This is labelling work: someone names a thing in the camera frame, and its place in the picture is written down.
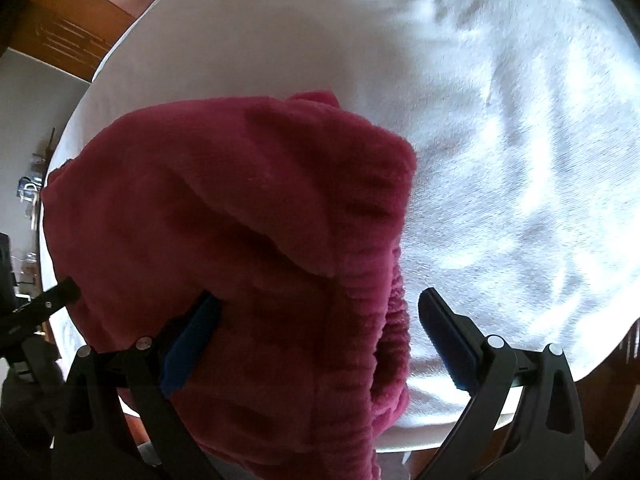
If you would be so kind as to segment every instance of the wooden furniture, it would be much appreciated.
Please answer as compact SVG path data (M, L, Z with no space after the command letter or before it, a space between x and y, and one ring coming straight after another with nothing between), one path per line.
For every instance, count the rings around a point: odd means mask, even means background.
M9 47L87 81L154 0L27 0Z

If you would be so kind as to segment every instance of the bed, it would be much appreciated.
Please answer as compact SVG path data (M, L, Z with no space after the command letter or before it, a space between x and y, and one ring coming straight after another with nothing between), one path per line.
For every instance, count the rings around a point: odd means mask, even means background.
M412 401L379 451L439 446L468 401L418 322L427 286L516 348L562 345L576 380L640 317L640 50L610 0L157 0L50 167L137 108L316 89L418 155L401 243ZM66 373L84 341L66 311L51 325Z

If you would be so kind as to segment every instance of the white mattress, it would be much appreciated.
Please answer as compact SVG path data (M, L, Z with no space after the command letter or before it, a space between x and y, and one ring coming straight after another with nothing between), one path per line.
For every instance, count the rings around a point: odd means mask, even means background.
M406 137L412 402L377 444L432 447L468 397L418 322L427 286L516 348L560 343L576 380L640 317L639 59L609 0L158 0L105 60L52 168L126 112L212 96L331 89ZM82 339L65 312L52 325L68 367Z

